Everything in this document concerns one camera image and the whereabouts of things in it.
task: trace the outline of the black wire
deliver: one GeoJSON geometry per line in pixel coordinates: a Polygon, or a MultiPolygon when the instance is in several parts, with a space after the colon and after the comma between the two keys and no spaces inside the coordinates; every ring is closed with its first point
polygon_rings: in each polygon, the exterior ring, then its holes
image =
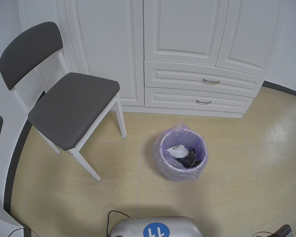
{"type": "Polygon", "coordinates": [[[14,230],[13,232],[15,232],[15,231],[17,231],[17,230],[30,230],[30,231],[32,231],[32,232],[34,232],[34,233],[36,234],[35,231],[33,231],[33,230],[31,230],[31,229],[28,229],[28,228],[19,228],[19,229],[14,230]]]}
{"type": "Polygon", "coordinates": [[[268,234],[272,234],[272,233],[270,233],[270,232],[266,232],[266,231],[259,231],[259,232],[255,233],[255,234],[258,234],[258,233],[268,233],[268,234]]]}
{"type": "Polygon", "coordinates": [[[118,212],[118,213],[121,213],[121,214],[127,216],[128,218],[130,218],[127,214],[124,214],[123,212],[114,211],[114,210],[110,211],[110,212],[108,213],[107,228],[106,228],[106,237],[109,237],[108,229],[109,229],[109,219],[110,219],[110,213],[111,213],[111,212],[118,212]]]}

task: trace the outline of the trash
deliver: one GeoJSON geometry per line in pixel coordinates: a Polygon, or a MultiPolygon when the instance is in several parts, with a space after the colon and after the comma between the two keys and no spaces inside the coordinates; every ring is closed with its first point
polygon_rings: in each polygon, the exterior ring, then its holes
{"type": "Polygon", "coordinates": [[[195,149],[190,149],[189,153],[184,158],[175,158],[178,162],[180,162],[186,169],[194,168],[198,166],[201,161],[197,160],[195,157],[195,149]]]}
{"type": "Polygon", "coordinates": [[[172,128],[165,130],[155,141],[152,157],[160,172],[172,181],[197,179],[207,164],[207,144],[201,135],[185,126],[183,122],[178,122],[172,128]],[[195,150],[196,163],[192,164],[187,158],[185,160],[187,166],[192,165],[191,168],[185,168],[167,151],[167,149],[179,144],[182,144],[187,149],[195,150]]]}
{"type": "Polygon", "coordinates": [[[174,158],[184,158],[188,155],[189,151],[184,145],[177,145],[170,147],[167,151],[172,155],[174,158]]]}

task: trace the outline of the gray cushioned seat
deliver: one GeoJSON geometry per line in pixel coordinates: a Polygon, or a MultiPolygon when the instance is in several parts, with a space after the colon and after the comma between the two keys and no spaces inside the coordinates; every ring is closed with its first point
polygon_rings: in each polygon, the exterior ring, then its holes
{"type": "Polygon", "coordinates": [[[105,78],[68,73],[33,107],[29,122],[63,150],[74,148],[119,91],[105,78]]]}

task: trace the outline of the cabinet base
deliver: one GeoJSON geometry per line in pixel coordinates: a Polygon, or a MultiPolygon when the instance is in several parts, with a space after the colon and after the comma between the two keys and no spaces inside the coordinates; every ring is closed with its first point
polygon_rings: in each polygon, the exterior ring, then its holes
{"type": "Polygon", "coordinates": [[[156,108],[145,106],[122,105],[123,112],[136,113],[162,113],[162,114],[182,114],[182,115],[198,115],[211,117],[227,117],[227,118],[241,118],[243,113],[209,111],[209,110],[193,110],[193,109],[173,109],[173,108],[156,108]]]}

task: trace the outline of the white wardrobe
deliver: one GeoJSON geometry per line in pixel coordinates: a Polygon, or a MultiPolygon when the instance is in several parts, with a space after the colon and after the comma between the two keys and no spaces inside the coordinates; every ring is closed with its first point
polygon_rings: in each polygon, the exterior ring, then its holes
{"type": "MultiPolygon", "coordinates": [[[[118,81],[124,111],[235,118],[281,25],[280,0],[19,0],[19,14],[23,31],[56,22],[72,71],[118,81]]],[[[36,71],[49,89],[62,75],[48,60],[36,71]]]]}

